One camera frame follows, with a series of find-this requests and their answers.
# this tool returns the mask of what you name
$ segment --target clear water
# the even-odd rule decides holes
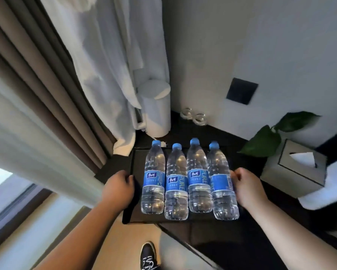
[[[187,153],[187,170],[207,169],[205,152],[200,145],[191,145]],[[208,213],[212,211],[211,187],[206,184],[189,185],[189,207],[192,212]]]
[[[229,175],[229,164],[220,149],[211,149],[207,154],[208,175]],[[217,190],[212,192],[213,214],[218,220],[236,220],[239,218],[235,192],[232,190]]]
[[[167,159],[166,177],[170,175],[187,176],[186,158],[182,150],[173,149]],[[169,190],[166,187],[165,218],[168,220],[186,220],[189,215],[188,193],[182,190]]]
[[[146,156],[146,171],[165,172],[165,155],[159,145],[153,145]],[[161,186],[144,186],[142,188],[141,212],[161,214],[164,208],[165,189]]]

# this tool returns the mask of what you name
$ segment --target window frame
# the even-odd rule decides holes
[[[51,193],[52,191],[32,183],[0,213],[0,245]]]

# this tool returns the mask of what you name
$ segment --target tissue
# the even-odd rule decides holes
[[[327,177],[324,188],[298,198],[305,209],[321,209],[337,202],[337,162],[327,168]]]
[[[313,156],[313,152],[308,153],[292,153],[290,157],[295,159],[297,162],[305,165],[307,167],[315,168],[315,157]]]

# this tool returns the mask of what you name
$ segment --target water bottle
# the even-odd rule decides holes
[[[210,144],[207,163],[208,175],[211,180],[213,214],[218,220],[238,219],[240,213],[229,174],[229,164],[216,141],[212,141]]]
[[[187,193],[187,163],[182,146],[172,145],[167,159],[165,217],[168,220],[186,220],[189,215]]]
[[[192,138],[190,144],[187,153],[190,210],[196,213],[211,212],[213,203],[206,155],[197,138]]]
[[[161,214],[165,194],[165,155],[161,141],[152,141],[152,147],[146,156],[144,185],[141,197],[141,212]]]

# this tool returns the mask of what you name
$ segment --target tissue box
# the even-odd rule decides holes
[[[267,159],[261,180],[291,195],[302,197],[324,186],[327,157],[289,139]],[[290,154],[312,152],[315,167],[308,167],[294,160]]]

